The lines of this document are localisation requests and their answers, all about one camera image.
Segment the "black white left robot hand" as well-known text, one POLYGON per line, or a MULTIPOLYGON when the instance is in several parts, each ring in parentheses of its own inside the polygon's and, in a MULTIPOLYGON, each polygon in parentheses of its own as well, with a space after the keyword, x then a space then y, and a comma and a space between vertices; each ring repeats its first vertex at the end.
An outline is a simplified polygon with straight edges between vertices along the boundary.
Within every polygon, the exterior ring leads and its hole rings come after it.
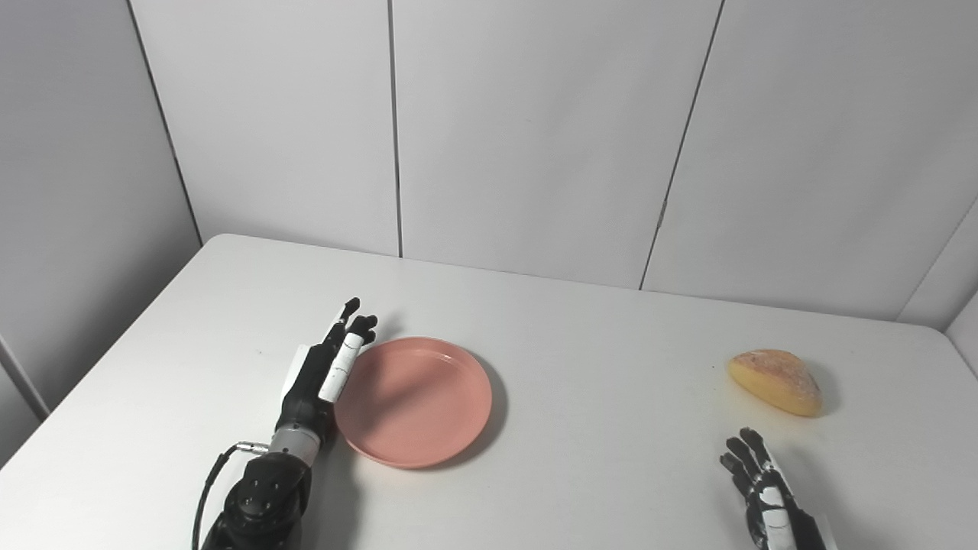
POLYGON ((335 405, 350 378, 362 348, 376 341, 378 319, 358 315, 360 297, 352 297, 338 311, 327 334, 314 345, 300 345, 283 387, 280 415, 273 446, 296 453, 286 445, 287 435, 309 436, 320 449, 335 434, 335 405))

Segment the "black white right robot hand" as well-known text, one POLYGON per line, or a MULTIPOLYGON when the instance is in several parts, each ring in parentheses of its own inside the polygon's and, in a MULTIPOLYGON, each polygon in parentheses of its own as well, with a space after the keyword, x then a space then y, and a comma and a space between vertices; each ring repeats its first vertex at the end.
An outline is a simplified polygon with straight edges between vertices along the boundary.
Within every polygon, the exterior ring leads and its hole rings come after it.
POLYGON ((726 440, 719 462, 745 506, 748 533, 758 549, 836 549, 827 521, 805 511, 765 439, 749 427, 726 440))

